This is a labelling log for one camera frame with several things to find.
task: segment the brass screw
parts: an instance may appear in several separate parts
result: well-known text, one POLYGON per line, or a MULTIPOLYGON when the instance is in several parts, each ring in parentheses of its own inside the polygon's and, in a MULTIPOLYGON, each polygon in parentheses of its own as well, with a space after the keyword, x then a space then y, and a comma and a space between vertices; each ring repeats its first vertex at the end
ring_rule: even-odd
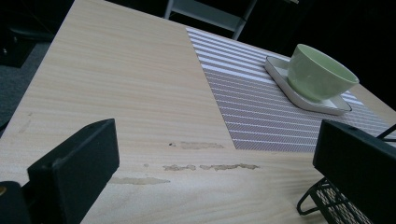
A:
POLYGON ((7 188, 4 186, 0 186, 0 196, 2 196, 4 193, 6 193, 7 188))

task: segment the saucer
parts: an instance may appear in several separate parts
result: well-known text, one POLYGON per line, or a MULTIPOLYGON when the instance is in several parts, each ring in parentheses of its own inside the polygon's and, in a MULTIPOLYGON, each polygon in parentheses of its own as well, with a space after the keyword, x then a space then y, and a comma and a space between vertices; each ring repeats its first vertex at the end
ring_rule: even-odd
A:
POLYGON ((343 115, 346 112, 352 111, 352 107, 350 107, 350 105, 340 95, 334 96, 329 100, 317 102, 310 101, 303 97, 289 85, 289 62, 271 56, 267 56, 266 59, 267 61, 264 65, 265 70, 267 70, 268 74, 274 79, 274 82, 276 82, 289 100, 301 109, 331 115, 343 115))

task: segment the bowl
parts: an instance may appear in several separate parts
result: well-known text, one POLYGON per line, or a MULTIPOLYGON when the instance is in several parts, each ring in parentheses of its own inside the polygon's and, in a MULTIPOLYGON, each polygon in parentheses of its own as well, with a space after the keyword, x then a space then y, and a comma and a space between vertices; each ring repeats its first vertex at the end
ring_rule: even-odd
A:
POLYGON ((359 79, 332 57, 298 44, 289 62, 288 82, 308 100, 322 101, 348 91, 359 79))

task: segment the striped placemat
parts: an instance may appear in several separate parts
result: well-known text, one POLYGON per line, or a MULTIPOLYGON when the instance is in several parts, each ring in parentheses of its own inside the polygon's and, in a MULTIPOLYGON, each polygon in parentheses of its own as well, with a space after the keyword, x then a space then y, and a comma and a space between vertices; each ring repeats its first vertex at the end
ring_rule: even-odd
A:
POLYGON ((264 69, 266 56, 282 57, 196 29, 187 32, 237 149, 313 152, 323 119, 373 136, 389 127, 350 92, 342 97, 352 112, 342 116, 302 110, 264 69))

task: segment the light wood tabletop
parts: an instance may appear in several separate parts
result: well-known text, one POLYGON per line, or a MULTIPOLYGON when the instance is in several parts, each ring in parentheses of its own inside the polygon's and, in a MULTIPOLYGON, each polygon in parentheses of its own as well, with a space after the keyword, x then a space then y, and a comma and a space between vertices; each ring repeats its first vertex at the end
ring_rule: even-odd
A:
POLYGON ((322 178, 312 153, 235 149, 186 26, 76 0, 0 140, 1 180, 25 184, 33 162, 102 119, 116 121, 120 168, 83 223, 325 222, 296 210, 322 178))

